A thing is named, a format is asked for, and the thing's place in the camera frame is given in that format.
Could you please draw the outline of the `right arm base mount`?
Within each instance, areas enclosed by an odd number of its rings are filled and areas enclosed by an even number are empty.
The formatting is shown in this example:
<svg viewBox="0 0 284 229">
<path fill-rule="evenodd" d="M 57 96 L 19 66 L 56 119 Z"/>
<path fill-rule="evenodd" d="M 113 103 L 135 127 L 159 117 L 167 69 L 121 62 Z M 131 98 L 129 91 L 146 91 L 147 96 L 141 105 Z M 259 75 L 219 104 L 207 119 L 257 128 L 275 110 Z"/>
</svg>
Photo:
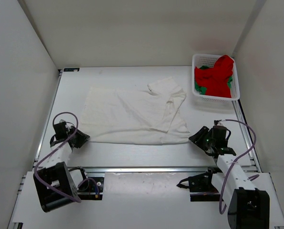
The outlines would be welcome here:
<svg viewBox="0 0 284 229">
<path fill-rule="evenodd" d="M 218 202 L 220 193 L 212 185 L 214 174 L 221 175 L 221 169 L 209 167 L 204 173 L 182 179 L 176 186 L 189 189 L 191 202 Z"/>
</svg>

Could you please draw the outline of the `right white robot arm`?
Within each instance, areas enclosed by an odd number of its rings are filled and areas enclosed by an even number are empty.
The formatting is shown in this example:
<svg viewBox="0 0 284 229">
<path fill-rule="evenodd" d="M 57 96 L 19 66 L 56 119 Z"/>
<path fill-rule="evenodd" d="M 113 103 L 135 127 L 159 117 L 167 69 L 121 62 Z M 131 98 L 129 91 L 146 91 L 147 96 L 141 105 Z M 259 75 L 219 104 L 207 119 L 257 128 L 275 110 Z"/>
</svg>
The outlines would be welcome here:
<svg viewBox="0 0 284 229">
<path fill-rule="evenodd" d="M 266 191 L 259 190 L 238 164 L 237 155 L 228 147 L 231 131 L 215 125 L 204 126 L 189 139 L 205 153 L 216 159 L 223 177 L 210 174 L 203 180 L 206 189 L 216 190 L 221 186 L 220 197 L 227 207 L 227 217 L 232 229 L 269 228 L 270 198 Z"/>
</svg>

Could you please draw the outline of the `white t shirt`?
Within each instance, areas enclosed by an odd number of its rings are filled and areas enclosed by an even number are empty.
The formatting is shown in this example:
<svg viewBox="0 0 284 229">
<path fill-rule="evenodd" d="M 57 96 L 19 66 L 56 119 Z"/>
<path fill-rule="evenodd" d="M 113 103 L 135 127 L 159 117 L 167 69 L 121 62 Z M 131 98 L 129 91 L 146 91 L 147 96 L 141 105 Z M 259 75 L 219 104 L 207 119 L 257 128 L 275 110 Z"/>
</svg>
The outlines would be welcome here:
<svg viewBox="0 0 284 229">
<path fill-rule="evenodd" d="M 80 129 L 92 142 L 183 144 L 190 132 L 180 115 L 186 92 L 173 78 L 148 84 L 147 91 L 90 88 Z"/>
</svg>

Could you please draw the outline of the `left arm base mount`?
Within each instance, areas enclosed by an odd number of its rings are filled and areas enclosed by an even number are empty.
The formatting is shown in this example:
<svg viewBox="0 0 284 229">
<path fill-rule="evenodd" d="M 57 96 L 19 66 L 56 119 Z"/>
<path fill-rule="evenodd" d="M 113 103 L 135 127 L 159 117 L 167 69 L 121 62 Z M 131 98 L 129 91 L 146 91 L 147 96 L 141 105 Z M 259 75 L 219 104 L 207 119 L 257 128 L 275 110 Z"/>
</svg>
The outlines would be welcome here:
<svg viewBox="0 0 284 229">
<path fill-rule="evenodd" d="M 69 172 L 75 186 L 77 187 L 80 199 L 102 200 L 104 176 L 87 173 L 83 169 L 70 169 Z"/>
</svg>

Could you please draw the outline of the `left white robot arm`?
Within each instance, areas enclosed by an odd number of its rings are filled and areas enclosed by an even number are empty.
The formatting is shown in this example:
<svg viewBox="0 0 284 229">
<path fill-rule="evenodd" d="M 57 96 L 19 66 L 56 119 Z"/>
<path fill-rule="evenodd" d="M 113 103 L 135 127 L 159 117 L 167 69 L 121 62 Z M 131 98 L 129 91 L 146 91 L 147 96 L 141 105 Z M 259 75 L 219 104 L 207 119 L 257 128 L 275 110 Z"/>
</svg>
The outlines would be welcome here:
<svg viewBox="0 0 284 229">
<path fill-rule="evenodd" d="M 82 167 L 67 167 L 73 149 L 81 148 L 90 136 L 62 119 L 53 125 L 53 129 L 55 134 L 50 139 L 50 147 L 56 152 L 41 163 L 41 169 L 37 169 L 33 175 L 44 212 L 80 201 L 78 190 L 84 191 L 90 184 Z"/>
</svg>

